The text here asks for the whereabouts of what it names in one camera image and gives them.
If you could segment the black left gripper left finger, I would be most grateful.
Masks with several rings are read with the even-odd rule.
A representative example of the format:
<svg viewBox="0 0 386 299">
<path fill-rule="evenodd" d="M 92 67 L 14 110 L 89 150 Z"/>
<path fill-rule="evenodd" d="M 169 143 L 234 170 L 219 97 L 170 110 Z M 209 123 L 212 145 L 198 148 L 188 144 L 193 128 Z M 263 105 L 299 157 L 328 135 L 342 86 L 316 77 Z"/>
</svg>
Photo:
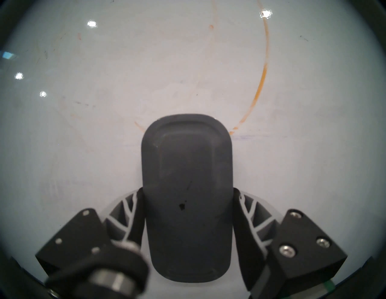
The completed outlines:
<svg viewBox="0 0 386 299">
<path fill-rule="evenodd" d="M 46 274 L 53 274 L 108 245 L 135 242 L 139 249 L 145 226 L 143 188 L 113 200 L 101 213 L 85 208 L 72 217 L 35 254 Z"/>
</svg>

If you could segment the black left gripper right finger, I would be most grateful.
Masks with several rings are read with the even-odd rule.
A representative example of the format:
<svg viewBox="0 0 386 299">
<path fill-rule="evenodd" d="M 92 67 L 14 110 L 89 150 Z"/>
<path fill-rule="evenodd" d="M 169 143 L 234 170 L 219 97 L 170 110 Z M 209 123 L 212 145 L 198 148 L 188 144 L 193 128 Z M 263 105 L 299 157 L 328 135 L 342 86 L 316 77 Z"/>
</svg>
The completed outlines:
<svg viewBox="0 0 386 299">
<path fill-rule="evenodd" d="M 279 222 L 234 188 L 233 230 L 249 299 L 281 299 L 333 278 L 347 254 L 315 222 L 289 209 Z"/>
</svg>

